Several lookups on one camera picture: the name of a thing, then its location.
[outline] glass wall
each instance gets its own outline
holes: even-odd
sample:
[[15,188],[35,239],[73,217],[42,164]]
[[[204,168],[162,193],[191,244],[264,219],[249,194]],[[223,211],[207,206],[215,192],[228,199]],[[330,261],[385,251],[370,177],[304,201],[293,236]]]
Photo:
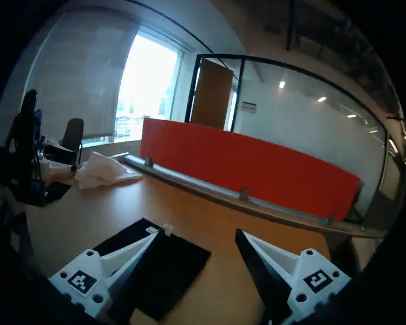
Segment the glass wall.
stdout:
[[381,183],[387,152],[387,132],[377,118],[350,94],[306,71],[258,58],[220,57],[239,77],[224,130],[294,149],[358,176],[353,206],[364,217]]

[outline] white towel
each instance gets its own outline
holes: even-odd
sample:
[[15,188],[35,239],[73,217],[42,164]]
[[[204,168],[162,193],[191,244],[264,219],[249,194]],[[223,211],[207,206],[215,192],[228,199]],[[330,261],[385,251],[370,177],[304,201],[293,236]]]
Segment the white towel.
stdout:
[[117,160],[93,151],[89,160],[75,174],[81,189],[110,185],[124,180],[140,179],[141,174],[128,171]]

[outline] black frame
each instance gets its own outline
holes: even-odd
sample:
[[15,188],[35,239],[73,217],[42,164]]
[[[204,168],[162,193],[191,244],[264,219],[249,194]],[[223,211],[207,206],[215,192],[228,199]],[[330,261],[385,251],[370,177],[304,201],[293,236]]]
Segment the black frame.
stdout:
[[323,78],[320,75],[317,75],[313,72],[310,72],[308,70],[298,68],[296,66],[293,66],[288,63],[272,60],[269,58],[263,58],[263,57],[256,57],[256,56],[247,56],[247,55],[239,55],[239,54],[199,54],[197,55],[197,58],[195,59],[195,64],[194,64],[194,70],[193,70],[193,77],[191,80],[191,86],[189,88],[189,95],[188,95],[188,103],[186,107],[186,112],[185,112],[185,123],[189,123],[191,121],[191,110],[192,110],[192,104],[193,104],[193,99],[194,99],[194,92],[195,92],[195,84],[196,84],[196,79],[197,79],[197,72],[200,68],[201,65],[201,60],[203,59],[234,59],[234,60],[241,60],[240,63],[240,73],[239,73],[239,80],[238,80],[238,90],[237,90],[237,97],[236,97],[236,105],[234,107],[234,113],[233,113],[233,121],[232,121],[232,127],[229,130],[232,132],[234,130],[234,123],[236,122],[236,115],[237,111],[239,109],[239,99],[240,99],[240,91],[242,87],[242,79],[244,75],[244,66],[245,66],[245,61],[254,61],[254,62],[259,62],[259,63],[266,63],[266,64],[271,64],[273,66],[279,66],[283,67],[286,69],[294,70],[296,72],[305,74],[307,76],[310,76],[314,79],[320,80],[328,84],[329,86],[337,89],[339,92],[342,94],[346,95],[350,99],[352,99],[356,104],[364,108],[368,113],[370,113],[371,116],[377,121],[377,123],[382,127],[382,129],[385,131],[385,150],[384,150],[384,155],[383,155],[383,164],[382,164],[382,169],[381,169],[381,176],[379,178],[379,184],[377,186],[376,192],[379,191],[380,186],[382,184],[383,178],[385,176],[385,164],[387,160],[387,152],[388,152],[388,140],[389,140],[389,134],[383,123],[379,120],[379,118],[376,116],[376,114],[370,110],[363,102],[361,102],[359,99],[357,99],[355,96],[353,96],[351,93],[349,93],[347,90],[344,88],[338,86],[337,84],[333,83],[332,81],[329,81],[326,78]]

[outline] sign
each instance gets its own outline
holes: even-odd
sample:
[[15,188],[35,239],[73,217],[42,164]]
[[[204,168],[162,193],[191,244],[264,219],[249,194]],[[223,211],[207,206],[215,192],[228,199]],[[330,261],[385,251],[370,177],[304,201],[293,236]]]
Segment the sign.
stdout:
[[250,112],[250,113],[255,113],[257,109],[257,105],[253,103],[248,103],[248,102],[242,102],[242,111]]

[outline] window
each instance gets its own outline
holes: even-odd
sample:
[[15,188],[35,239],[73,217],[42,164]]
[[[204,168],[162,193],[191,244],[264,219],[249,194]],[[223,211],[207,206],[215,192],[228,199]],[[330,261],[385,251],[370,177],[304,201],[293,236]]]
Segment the window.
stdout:
[[120,84],[115,141],[140,140],[144,117],[170,119],[182,55],[150,34],[137,34]]
[[104,141],[105,141],[105,136],[99,136],[97,138],[83,139],[83,140],[81,140],[81,143],[86,145],[86,144],[91,144],[94,142],[104,142]]
[[233,124],[234,110],[236,108],[236,98],[237,97],[238,97],[238,93],[234,90],[231,101],[230,101],[230,107],[227,112],[227,119],[226,119],[227,126],[225,127],[225,131],[233,131],[232,124]]

